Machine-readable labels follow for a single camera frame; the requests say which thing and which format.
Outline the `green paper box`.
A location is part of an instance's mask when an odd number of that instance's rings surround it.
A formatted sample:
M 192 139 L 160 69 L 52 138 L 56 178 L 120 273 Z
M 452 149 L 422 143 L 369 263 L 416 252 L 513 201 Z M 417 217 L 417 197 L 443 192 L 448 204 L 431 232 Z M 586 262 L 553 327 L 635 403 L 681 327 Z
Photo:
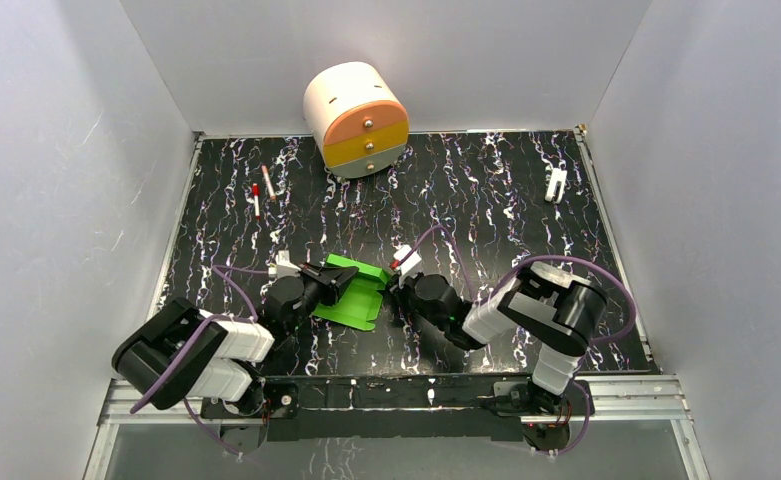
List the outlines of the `green paper box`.
M 313 315 L 359 331 L 374 330 L 383 303 L 382 292 L 390 281 L 390 274 L 380 267 L 337 254 L 329 254 L 325 266 L 356 267 L 358 273 L 335 305 L 319 304 Z

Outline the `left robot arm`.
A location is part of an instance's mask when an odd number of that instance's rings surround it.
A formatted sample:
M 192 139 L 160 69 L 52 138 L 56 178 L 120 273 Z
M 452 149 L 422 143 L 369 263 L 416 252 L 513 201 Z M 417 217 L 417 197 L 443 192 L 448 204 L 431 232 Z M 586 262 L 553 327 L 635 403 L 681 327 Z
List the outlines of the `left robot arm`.
M 184 298 L 167 302 L 111 360 L 141 395 L 131 413 L 203 398 L 222 401 L 241 416 L 257 414 L 267 400 L 254 365 L 295 335 L 318 307 L 336 305 L 358 273 L 352 266 L 293 267 L 276 277 L 262 307 L 251 306 L 247 318 L 205 313 Z

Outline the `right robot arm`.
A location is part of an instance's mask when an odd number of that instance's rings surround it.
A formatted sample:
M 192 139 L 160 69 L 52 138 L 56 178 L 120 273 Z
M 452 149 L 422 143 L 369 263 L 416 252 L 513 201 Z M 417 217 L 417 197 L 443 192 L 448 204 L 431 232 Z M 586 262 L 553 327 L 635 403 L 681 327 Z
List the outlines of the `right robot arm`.
M 386 291 L 404 315 L 428 321 L 462 350 L 482 349 L 518 328 L 541 342 L 527 383 L 494 386 L 484 401 L 484 408 L 500 416 L 560 411 L 608 303 L 588 280 L 542 262 L 510 275 L 481 304 L 462 298 L 440 274 L 397 273 Z

